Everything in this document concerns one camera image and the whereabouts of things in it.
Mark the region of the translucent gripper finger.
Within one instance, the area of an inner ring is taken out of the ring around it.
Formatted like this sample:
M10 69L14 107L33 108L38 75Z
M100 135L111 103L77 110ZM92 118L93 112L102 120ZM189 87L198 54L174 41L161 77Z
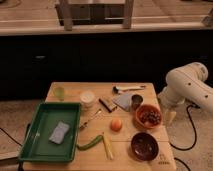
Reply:
M176 117L176 111L169 111L166 117L166 124L170 125Z

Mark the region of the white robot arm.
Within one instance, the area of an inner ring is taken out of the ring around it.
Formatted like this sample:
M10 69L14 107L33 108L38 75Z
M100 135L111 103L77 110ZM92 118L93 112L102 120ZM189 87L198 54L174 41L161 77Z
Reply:
M193 62L170 70L166 75L166 86L157 95L165 125L175 118L175 108L190 100L213 114L213 88L205 84L208 78L207 67Z

